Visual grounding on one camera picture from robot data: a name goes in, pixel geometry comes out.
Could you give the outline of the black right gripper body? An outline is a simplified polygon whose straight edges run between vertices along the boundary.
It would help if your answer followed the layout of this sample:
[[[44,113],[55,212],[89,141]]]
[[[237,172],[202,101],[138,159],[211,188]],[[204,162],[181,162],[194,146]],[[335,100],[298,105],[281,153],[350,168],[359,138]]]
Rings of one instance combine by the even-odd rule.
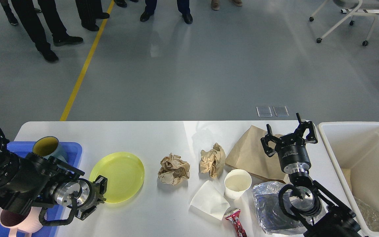
[[[276,152],[280,163],[280,169],[285,174],[297,172],[308,173],[311,162],[306,150],[309,141],[279,141],[276,143]]]

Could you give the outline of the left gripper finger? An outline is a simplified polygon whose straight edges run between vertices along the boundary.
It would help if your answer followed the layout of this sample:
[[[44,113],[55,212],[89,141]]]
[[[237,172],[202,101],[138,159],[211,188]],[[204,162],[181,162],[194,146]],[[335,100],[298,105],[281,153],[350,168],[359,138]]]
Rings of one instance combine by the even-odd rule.
[[[101,203],[90,203],[86,205],[79,205],[77,211],[75,212],[75,217],[84,221],[87,217],[89,217],[97,207],[101,205]]]
[[[107,182],[108,178],[102,175],[98,175],[96,180],[93,181],[99,199],[106,199],[105,193],[107,192]]]

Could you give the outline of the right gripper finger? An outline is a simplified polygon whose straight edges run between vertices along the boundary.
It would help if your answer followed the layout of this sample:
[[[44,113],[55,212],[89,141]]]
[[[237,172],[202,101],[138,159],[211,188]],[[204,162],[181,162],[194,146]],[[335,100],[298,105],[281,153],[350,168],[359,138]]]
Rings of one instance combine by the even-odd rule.
[[[305,145],[305,144],[317,144],[318,139],[316,135],[316,129],[313,122],[302,120],[300,113],[296,113],[298,120],[298,127],[294,131],[294,144],[295,145]]]
[[[281,138],[277,138],[272,134],[272,128],[269,124],[266,125],[267,134],[261,138],[263,150],[268,157],[272,157],[275,153],[278,153],[283,147],[287,145],[286,141]],[[269,143],[275,144],[275,147],[270,147]]]

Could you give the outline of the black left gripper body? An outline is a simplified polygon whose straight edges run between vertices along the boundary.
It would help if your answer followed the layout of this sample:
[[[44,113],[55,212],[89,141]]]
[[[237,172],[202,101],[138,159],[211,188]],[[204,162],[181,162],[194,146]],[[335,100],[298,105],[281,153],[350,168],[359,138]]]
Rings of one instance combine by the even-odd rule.
[[[77,198],[78,210],[84,211],[90,208],[97,199],[99,184],[83,178],[78,179],[78,184],[80,185]]]

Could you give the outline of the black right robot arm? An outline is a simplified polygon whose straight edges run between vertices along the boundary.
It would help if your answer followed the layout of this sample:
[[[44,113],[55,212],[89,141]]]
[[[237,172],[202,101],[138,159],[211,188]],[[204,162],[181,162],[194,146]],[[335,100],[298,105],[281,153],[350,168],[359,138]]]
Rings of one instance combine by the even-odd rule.
[[[306,145],[317,144],[318,139],[314,124],[302,121],[299,114],[296,117],[299,124],[294,132],[277,137],[268,124],[261,138],[265,154],[277,154],[281,171],[289,177],[290,183],[278,193],[282,213],[306,228],[305,237],[359,237],[361,227],[353,210],[311,179]]]

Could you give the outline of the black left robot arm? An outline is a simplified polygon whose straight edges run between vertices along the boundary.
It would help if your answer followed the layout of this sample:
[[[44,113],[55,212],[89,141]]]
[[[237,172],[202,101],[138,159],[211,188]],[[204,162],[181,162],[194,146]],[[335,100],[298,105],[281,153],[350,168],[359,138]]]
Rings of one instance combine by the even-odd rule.
[[[84,220],[105,203],[107,178],[83,179],[84,172],[68,163],[69,157],[56,137],[47,136],[22,158],[11,152],[0,128],[0,208],[26,215],[40,207],[44,226],[68,225]]]

